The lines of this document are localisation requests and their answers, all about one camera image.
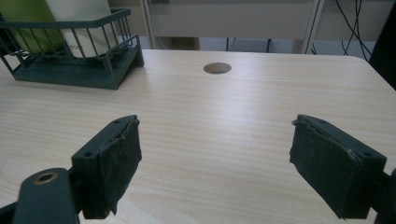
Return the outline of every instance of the wire rack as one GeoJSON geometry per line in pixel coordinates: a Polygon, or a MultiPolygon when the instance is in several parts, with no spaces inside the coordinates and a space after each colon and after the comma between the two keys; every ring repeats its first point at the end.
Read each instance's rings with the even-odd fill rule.
{"type": "Polygon", "coordinates": [[[118,8],[96,21],[0,21],[0,58],[15,80],[117,90],[129,68],[144,66],[139,37],[131,35],[129,15],[129,8],[118,8]],[[93,29],[103,32],[104,53],[94,41],[93,29]],[[93,56],[88,57],[82,46],[81,31],[91,40],[93,56]],[[73,49],[64,32],[75,38],[73,49]],[[6,55],[18,58],[19,64],[12,67],[6,55]]]}

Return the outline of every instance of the floor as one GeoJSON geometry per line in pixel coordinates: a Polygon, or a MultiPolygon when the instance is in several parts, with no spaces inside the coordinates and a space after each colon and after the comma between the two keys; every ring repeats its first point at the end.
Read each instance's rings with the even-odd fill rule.
{"type": "MultiPolygon", "coordinates": [[[[267,50],[267,39],[247,39],[247,38],[230,38],[229,51],[242,51],[242,52],[262,52],[267,50]]],[[[214,38],[203,37],[200,38],[200,50],[208,51],[225,51],[227,38],[214,38]]],[[[143,49],[149,49],[147,39],[142,36],[141,44],[143,49]]],[[[370,51],[373,50],[375,42],[364,42],[366,48],[370,51]]],[[[291,53],[292,44],[290,40],[271,41],[269,53],[291,53]]],[[[319,55],[345,55],[341,41],[315,41],[312,52],[319,55]]],[[[346,51],[347,55],[355,56],[362,59],[370,59],[370,53],[363,50],[359,41],[351,41],[349,48],[346,51]]]]}

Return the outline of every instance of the white container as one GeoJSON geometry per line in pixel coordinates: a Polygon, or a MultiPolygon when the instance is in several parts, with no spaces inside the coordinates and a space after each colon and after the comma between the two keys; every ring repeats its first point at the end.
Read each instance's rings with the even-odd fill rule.
{"type": "MultiPolygon", "coordinates": [[[[107,0],[47,0],[47,4],[56,21],[95,21],[111,15],[107,0]]],[[[64,40],[73,56],[83,58],[81,53],[83,51],[87,58],[96,57],[105,54],[109,48],[116,46],[116,37],[110,24],[104,27],[108,43],[102,27],[89,29],[92,41],[87,29],[76,29],[78,42],[82,49],[79,48],[72,30],[63,29],[64,40]]]]}

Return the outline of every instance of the green bottle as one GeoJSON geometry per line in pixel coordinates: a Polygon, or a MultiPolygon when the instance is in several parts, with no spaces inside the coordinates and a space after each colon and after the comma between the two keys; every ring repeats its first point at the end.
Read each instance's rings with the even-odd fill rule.
{"type": "MultiPolygon", "coordinates": [[[[0,0],[0,13],[5,21],[55,21],[45,0],[0,0]]],[[[43,29],[32,29],[33,34],[30,29],[11,31],[21,48],[32,53],[52,52],[64,46],[61,35],[54,29],[46,29],[47,34],[43,29]]]]}

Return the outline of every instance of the cable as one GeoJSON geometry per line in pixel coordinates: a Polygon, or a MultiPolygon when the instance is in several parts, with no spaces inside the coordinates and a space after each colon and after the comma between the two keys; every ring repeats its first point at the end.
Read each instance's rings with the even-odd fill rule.
{"type": "MultiPolygon", "coordinates": [[[[356,19],[355,19],[355,24],[353,25],[353,31],[356,30],[356,27],[359,25],[359,15],[361,14],[361,3],[358,6],[358,1],[355,1],[355,12],[356,12],[356,19]]],[[[348,55],[347,51],[349,49],[350,43],[353,38],[353,33],[350,34],[349,40],[347,42],[346,48],[344,47],[344,41],[341,41],[341,45],[343,46],[344,50],[344,55],[348,55]]]]}
{"type": "Polygon", "coordinates": [[[315,49],[315,44],[312,44],[312,49],[311,52],[315,55],[317,55],[317,50],[315,49]]]}
{"type": "MultiPolygon", "coordinates": [[[[359,37],[361,37],[361,31],[360,31],[360,27],[359,27],[359,14],[361,12],[361,1],[362,0],[360,0],[359,9],[358,9],[358,0],[355,1],[355,11],[356,11],[356,15],[357,15],[356,16],[356,22],[357,22],[357,30],[358,30],[358,36],[359,37]]],[[[366,57],[366,53],[365,53],[363,45],[362,45],[362,42],[360,42],[360,44],[361,44],[361,52],[363,53],[364,59],[366,60],[366,62],[368,62],[367,57],[366,57]]]]}
{"type": "Polygon", "coordinates": [[[345,46],[344,46],[344,40],[341,40],[341,46],[343,47],[343,50],[344,50],[344,56],[348,56],[348,54],[347,54],[347,49],[349,48],[349,44],[350,44],[350,40],[349,40],[349,42],[347,43],[347,46],[345,47],[345,46]]]}
{"type": "Polygon", "coordinates": [[[356,9],[356,10],[355,10],[355,11],[356,11],[356,15],[357,15],[357,19],[355,20],[355,22],[356,22],[356,27],[355,27],[355,29],[353,29],[353,28],[351,27],[351,25],[350,25],[350,23],[349,23],[349,21],[348,21],[348,19],[347,19],[347,16],[346,16],[346,14],[344,13],[344,10],[341,8],[340,3],[338,2],[338,0],[335,0],[335,4],[337,5],[338,9],[340,10],[341,14],[343,15],[343,17],[344,17],[344,19],[345,19],[345,21],[346,21],[346,25],[348,26],[349,30],[352,32],[352,35],[354,35],[354,36],[358,39],[359,43],[361,44],[361,47],[364,48],[364,49],[366,49],[367,52],[368,52],[369,54],[371,54],[371,51],[370,51],[370,50],[364,45],[364,43],[361,41],[361,37],[360,37],[359,32],[358,32],[357,34],[356,34],[356,32],[355,32],[355,29],[356,29],[356,28],[358,28],[358,30],[359,30],[359,14],[360,14],[360,12],[361,12],[361,0],[360,0],[360,6],[359,6],[359,8],[358,8],[358,7],[355,8],[355,9],[356,9]]]}

